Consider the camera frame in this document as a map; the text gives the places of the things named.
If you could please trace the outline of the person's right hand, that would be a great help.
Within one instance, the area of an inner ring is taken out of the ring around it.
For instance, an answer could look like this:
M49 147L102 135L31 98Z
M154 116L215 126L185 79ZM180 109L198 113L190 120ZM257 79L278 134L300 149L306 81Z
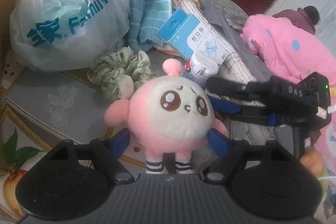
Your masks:
M323 157L320 152L310 148L300 157L299 161L316 178L321 176L323 171Z

